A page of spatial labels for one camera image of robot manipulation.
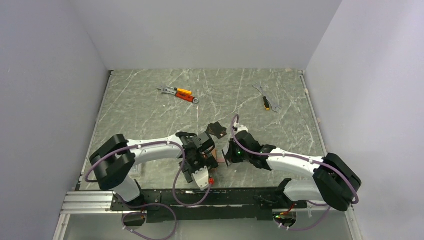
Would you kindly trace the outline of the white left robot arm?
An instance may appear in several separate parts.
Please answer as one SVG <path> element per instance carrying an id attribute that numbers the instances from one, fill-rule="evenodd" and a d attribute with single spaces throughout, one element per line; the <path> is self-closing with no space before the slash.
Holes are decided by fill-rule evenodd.
<path id="1" fill-rule="evenodd" d="M 145 203 L 140 184 L 130 177 L 134 166 L 164 159 L 180 159 L 178 173 L 200 190 L 211 187 L 209 171 L 219 164 L 213 154 L 216 145 L 207 133 L 177 132 L 165 138 L 130 140 L 116 134 L 90 157 L 91 168 L 84 180 L 97 183 L 102 191 L 115 192 L 131 210 Z"/>

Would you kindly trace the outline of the brown leather card holder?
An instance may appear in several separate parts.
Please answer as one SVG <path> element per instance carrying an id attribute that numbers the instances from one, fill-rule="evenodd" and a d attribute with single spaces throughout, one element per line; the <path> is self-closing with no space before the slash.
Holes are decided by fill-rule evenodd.
<path id="1" fill-rule="evenodd" d="M 202 153 L 202 156 L 205 158 L 205 165 L 209 171 L 213 171 L 219 167 L 216 148 L 208 149 Z"/>

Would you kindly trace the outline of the silver magnetic stripe card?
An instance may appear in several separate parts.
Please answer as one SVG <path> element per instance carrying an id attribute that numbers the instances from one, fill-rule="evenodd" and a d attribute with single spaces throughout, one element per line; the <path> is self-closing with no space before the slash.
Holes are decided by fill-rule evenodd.
<path id="1" fill-rule="evenodd" d="M 222 152 L 222 156 L 224 158 L 226 166 L 229 167 L 232 164 L 231 150 L 229 148 L 224 148 L 221 152 Z"/>

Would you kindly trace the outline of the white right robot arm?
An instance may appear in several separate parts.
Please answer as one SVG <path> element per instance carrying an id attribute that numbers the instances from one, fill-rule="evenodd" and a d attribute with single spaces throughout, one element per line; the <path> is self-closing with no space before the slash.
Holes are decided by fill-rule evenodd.
<path id="1" fill-rule="evenodd" d="M 260 144 L 246 130 L 234 134 L 222 150 L 226 162 L 249 162 L 257 169 L 288 171 L 303 180 L 285 178 L 271 194 L 270 202 L 287 208 L 297 202 L 314 202 L 345 212 L 359 202 L 361 179 L 337 155 L 306 156 Z"/>

